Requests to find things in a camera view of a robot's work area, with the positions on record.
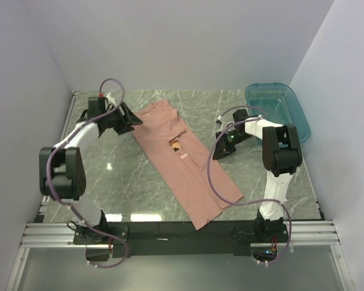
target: marble table surface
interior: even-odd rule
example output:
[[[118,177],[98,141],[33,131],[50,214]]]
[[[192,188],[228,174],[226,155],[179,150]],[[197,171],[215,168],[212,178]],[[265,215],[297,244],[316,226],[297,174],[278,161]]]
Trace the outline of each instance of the marble table surface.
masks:
[[[70,133],[84,109],[87,97],[96,92],[79,92],[73,98],[65,134]],[[167,99],[207,148],[215,141],[216,117],[226,109],[245,105],[242,90],[138,90],[128,91],[125,102],[132,111],[157,99]],[[225,120],[232,121],[232,116]],[[189,221],[172,192],[148,160],[131,133],[118,136],[104,132],[83,154],[87,193],[109,221]],[[251,138],[237,152],[220,160],[221,165],[244,193],[243,201],[264,197],[266,170],[261,146]],[[298,168],[287,194],[293,219],[320,219],[305,163]],[[232,206],[216,220],[255,219],[258,204]],[[66,222],[74,215],[50,200],[44,222]]]

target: cable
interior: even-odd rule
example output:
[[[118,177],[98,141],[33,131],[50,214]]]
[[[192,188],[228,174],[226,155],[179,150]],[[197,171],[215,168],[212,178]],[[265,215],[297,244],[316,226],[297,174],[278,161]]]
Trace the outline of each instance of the cable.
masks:
[[[109,238],[112,238],[112,239],[115,239],[119,242],[121,242],[125,249],[126,249],[126,252],[124,254],[124,256],[121,258],[121,260],[119,260],[117,263],[115,264],[111,264],[111,265],[97,265],[95,264],[94,262],[89,262],[89,264],[91,264],[92,266],[94,267],[97,267],[97,268],[101,268],[101,269],[108,269],[108,268],[113,268],[113,267],[116,267],[120,264],[122,264],[128,257],[128,254],[129,254],[129,249],[128,249],[128,245],[127,243],[125,242],[125,240],[119,238],[118,236],[115,236],[115,235],[111,235],[109,233],[106,233],[106,232],[102,232],[98,229],[95,229],[93,226],[91,226],[85,219],[84,217],[79,213],[79,211],[75,208],[75,206],[73,206],[71,203],[68,203],[68,202],[62,202],[61,201],[61,198],[59,198],[59,195],[58,193],[56,192],[55,188],[54,188],[54,185],[53,185],[53,180],[52,180],[52,160],[54,158],[54,156],[56,155],[56,153],[58,153],[59,150],[63,149],[85,126],[89,125],[90,123],[93,123],[97,120],[99,120],[100,118],[103,118],[107,115],[110,115],[112,114],[115,110],[118,110],[119,106],[121,105],[121,103],[123,102],[124,100],[124,96],[126,94],[126,91],[124,89],[124,86],[122,85],[122,83],[120,83],[119,80],[117,79],[113,79],[113,78],[109,78],[109,79],[105,79],[100,87],[99,87],[99,96],[102,97],[103,96],[103,86],[104,84],[107,82],[107,81],[113,81],[115,83],[117,83],[120,88],[121,88],[121,99],[119,100],[119,102],[117,103],[116,107],[113,108],[112,110],[108,111],[108,112],[105,112],[101,115],[98,115],[88,121],[86,121],[84,124],[82,124],[81,126],[79,126],[72,134],[70,134],[64,142],[62,142],[59,146],[57,146],[50,154],[48,160],[47,160],[47,165],[46,165],[46,174],[47,174],[47,183],[49,185],[49,188],[50,188],[50,192],[52,194],[52,196],[54,197],[54,200],[55,201],[58,201],[58,203],[62,204],[62,205],[65,205],[67,206],[67,208],[69,208],[77,217],[78,219],[83,223],[85,224],[91,231],[99,234],[99,235],[102,235],[102,236],[108,236]]]
[[[238,106],[238,107],[233,107],[231,109],[228,109],[227,111],[225,111],[222,116],[224,114],[226,114],[227,112],[233,110],[233,109],[236,109],[236,108],[240,108],[240,107],[247,107],[247,108],[251,108],[252,106],[247,106],[247,105],[243,105],[243,106]],[[206,174],[207,174],[207,180],[209,181],[209,185],[212,189],[212,191],[215,193],[215,195],[221,199],[222,201],[224,201],[225,203],[228,203],[230,205],[235,205],[235,206],[247,206],[247,205],[252,205],[252,204],[256,204],[256,203],[262,203],[262,202],[275,202],[275,203],[278,203],[282,206],[283,210],[285,211],[285,213],[287,214],[287,217],[288,217],[288,220],[289,220],[289,238],[287,240],[287,243],[286,243],[286,246],[283,250],[283,252],[281,252],[281,254],[276,257],[276,259],[274,259],[273,261],[271,262],[268,262],[268,264],[272,264],[278,260],[280,260],[283,255],[286,253],[287,249],[289,248],[289,245],[290,245],[290,241],[291,241],[291,232],[292,232],[292,221],[291,221],[291,217],[290,217],[290,213],[288,212],[287,208],[285,207],[284,204],[282,204],[281,201],[279,200],[276,200],[276,199],[258,199],[258,200],[254,200],[254,201],[249,201],[249,202],[232,202],[230,200],[227,200],[226,198],[222,197],[216,190],[216,188],[214,187],[213,185],[213,182],[212,182],[212,179],[211,179],[211,161],[212,161],[212,158],[213,158],[213,154],[214,154],[214,150],[216,148],[216,145],[218,144],[218,142],[220,141],[220,139],[224,136],[224,134],[229,130],[229,129],[232,129],[234,128],[235,126],[238,126],[240,124],[245,124],[247,122],[252,122],[252,121],[258,121],[258,120],[261,120],[263,117],[260,115],[259,117],[257,118],[249,118],[249,119],[246,119],[246,120],[242,120],[242,121],[238,121],[238,122],[235,122],[234,124],[226,127],[226,129],[224,129],[220,135],[217,137],[215,143],[214,143],[214,146],[209,154],[209,156],[207,157],[207,163],[206,163]]]

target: gray wall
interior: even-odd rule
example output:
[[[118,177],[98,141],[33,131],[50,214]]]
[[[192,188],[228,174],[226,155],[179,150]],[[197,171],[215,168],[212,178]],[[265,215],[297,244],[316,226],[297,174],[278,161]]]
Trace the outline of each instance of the gray wall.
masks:
[[[0,290],[38,212],[38,152],[59,140],[70,91],[20,1],[0,0]]]
[[[23,0],[71,89],[290,83],[333,0]]]
[[[336,0],[291,82],[312,135],[306,162],[364,290],[364,0]]]

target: folded garment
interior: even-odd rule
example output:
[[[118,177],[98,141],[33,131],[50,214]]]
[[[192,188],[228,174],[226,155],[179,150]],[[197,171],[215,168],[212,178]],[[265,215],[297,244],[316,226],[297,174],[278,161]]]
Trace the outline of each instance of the folded garment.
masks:
[[[135,139],[195,228],[202,228],[229,206],[218,199],[209,186],[206,175],[208,149],[167,100],[155,101],[135,114],[143,121],[142,125],[135,126]],[[236,202],[243,197],[217,161],[211,163],[211,177],[226,199]]]

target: table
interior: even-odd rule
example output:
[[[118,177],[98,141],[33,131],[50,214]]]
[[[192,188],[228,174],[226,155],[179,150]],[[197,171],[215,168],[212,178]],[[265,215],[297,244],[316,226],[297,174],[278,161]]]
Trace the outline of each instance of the table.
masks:
[[[77,92],[68,112],[65,135],[87,108],[87,97],[96,92]],[[217,116],[230,107],[245,105],[243,90],[136,90],[126,93],[132,111],[167,99],[207,148],[215,141]],[[229,114],[225,120],[232,121]],[[118,136],[103,133],[83,154],[87,193],[104,211],[108,221],[189,221],[156,168],[148,160],[131,133]],[[244,193],[243,201],[262,199],[266,170],[261,146],[251,138],[237,146],[237,152],[220,160],[227,174]],[[319,205],[312,189],[305,162],[293,177],[287,195],[292,219],[320,219]],[[258,205],[232,206],[216,220],[255,219]],[[74,219],[71,211],[50,200],[44,222]]]

